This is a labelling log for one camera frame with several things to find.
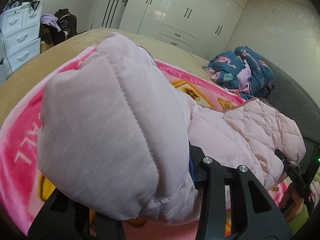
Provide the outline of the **dark grey headboard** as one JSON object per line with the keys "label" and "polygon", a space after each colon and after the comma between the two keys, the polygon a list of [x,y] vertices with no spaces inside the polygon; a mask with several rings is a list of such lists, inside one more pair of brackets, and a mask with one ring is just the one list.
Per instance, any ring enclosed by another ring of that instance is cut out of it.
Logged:
{"label": "dark grey headboard", "polygon": [[319,106],[308,92],[285,71],[259,56],[272,70],[275,87],[267,101],[281,113],[294,120],[302,136],[319,143]]}

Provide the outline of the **dark bag clothes pile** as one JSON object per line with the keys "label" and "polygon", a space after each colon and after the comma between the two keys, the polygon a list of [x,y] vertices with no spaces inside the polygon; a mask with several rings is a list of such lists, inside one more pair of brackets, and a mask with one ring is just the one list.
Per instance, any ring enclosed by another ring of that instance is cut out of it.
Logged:
{"label": "dark bag clothes pile", "polygon": [[40,38],[45,44],[60,44],[78,34],[77,18],[69,10],[59,9],[54,15],[40,17]]}

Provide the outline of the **blue flamingo print quilt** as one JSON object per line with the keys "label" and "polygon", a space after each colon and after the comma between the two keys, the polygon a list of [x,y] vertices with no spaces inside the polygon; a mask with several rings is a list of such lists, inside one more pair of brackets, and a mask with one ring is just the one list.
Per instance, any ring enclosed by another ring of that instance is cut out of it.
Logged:
{"label": "blue flamingo print quilt", "polygon": [[274,89],[273,71],[259,54],[239,46],[214,57],[202,69],[217,85],[239,95],[246,101],[264,98]]}

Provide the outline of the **light pink quilted jacket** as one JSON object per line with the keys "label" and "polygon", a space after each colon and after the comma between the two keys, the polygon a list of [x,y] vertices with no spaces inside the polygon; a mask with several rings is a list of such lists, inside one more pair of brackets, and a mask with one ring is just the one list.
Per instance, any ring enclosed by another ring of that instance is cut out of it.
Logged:
{"label": "light pink quilted jacket", "polygon": [[117,220],[198,220],[192,145],[223,166],[247,166],[267,190],[285,178],[276,150],[293,165],[306,153],[294,120],[258,99],[225,111],[203,107],[147,50],[115,32],[79,69],[46,83],[41,122],[41,173],[70,199]]}

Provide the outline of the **pink football cartoon blanket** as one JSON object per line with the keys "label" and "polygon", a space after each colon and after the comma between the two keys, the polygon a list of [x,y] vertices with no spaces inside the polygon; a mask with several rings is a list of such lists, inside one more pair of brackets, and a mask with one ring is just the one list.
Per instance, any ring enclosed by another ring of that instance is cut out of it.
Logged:
{"label": "pink football cartoon blanket", "polygon": [[[55,74],[78,69],[94,52],[88,47],[47,75],[18,103],[1,127],[1,205],[14,224],[27,234],[34,218],[54,190],[37,168],[36,141],[41,127],[44,84]],[[175,88],[215,110],[227,110],[244,102],[239,96],[166,62],[156,60]]]}

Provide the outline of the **white door with hanging bags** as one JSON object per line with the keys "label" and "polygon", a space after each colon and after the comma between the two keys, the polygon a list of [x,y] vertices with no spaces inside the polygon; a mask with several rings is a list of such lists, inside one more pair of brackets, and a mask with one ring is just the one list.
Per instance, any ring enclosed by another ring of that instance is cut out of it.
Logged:
{"label": "white door with hanging bags", "polygon": [[118,29],[128,0],[93,0],[86,30]]}

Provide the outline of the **white plastic drawer unit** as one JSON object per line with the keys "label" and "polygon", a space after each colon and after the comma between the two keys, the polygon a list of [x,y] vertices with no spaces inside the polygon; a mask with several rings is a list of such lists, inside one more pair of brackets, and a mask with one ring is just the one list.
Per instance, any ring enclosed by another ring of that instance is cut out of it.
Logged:
{"label": "white plastic drawer unit", "polygon": [[40,16],[43,3],[24,2],[1,14],[1,39],[4,42],[3,64],[11,75],[40,54]]}

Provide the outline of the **white wardrobe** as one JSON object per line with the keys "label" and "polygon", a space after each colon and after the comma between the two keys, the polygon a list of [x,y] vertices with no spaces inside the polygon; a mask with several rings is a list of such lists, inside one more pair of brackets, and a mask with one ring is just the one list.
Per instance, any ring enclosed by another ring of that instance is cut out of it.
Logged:
{"label": "white wardrobe", "polygon": [[128,0],[120,30],[211,60],[225,51],[248,0]]}

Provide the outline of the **beige bed cover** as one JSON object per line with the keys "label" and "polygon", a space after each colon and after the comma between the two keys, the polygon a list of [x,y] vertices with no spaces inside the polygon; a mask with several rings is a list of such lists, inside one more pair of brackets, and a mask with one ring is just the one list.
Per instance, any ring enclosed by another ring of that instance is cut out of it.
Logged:
{"label": "beige bed cover", "polygon": [[131,39],[136,45],[147,49],[153,58],[210,81],[209,75],[202,69],[202,66],[207,65],[208,61],[191,52],[154,38],[122,30],[93,29],[76,35],[33,58],[1,85],[1,124],[21,99],[46,76],[78,56],[86,48],[100,44],[114,31]]}

